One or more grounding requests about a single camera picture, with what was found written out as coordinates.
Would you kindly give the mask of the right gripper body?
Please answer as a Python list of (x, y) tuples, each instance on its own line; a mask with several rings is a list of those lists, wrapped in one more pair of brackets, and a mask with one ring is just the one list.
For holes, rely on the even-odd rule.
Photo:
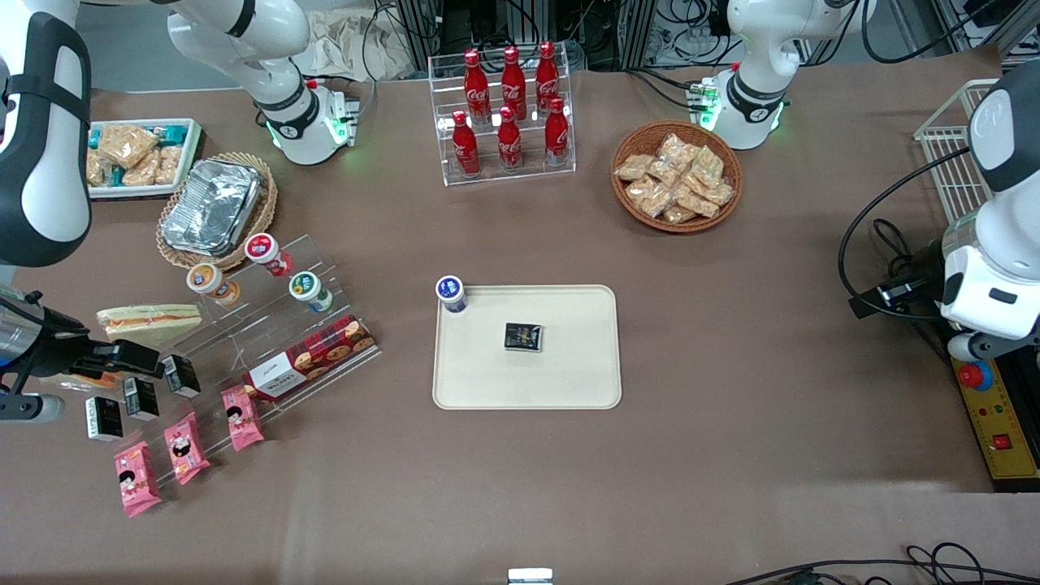
[(22, 392), (29, 377), (51, 377), (41, 340), (47, 337), (42, 317), (3, 317), (1, 323), (1, 396)]

